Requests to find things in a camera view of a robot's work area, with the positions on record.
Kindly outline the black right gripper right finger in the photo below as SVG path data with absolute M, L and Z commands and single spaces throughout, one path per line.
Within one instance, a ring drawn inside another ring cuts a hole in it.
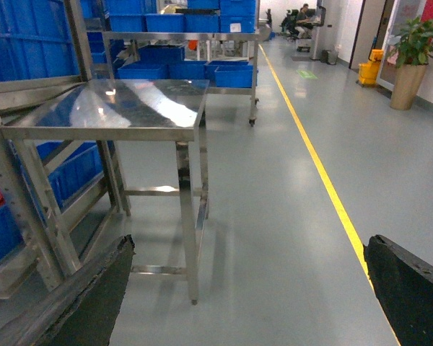
M 383 235 L 364 247 L 378 299 L 401 345 L 433 345 L 433 266 Z

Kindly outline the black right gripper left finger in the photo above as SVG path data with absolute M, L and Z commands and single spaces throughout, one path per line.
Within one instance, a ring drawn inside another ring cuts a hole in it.
M 0 329 L 0 345 L 109 345 L 134 255 L 118 237 L 41 302 Z

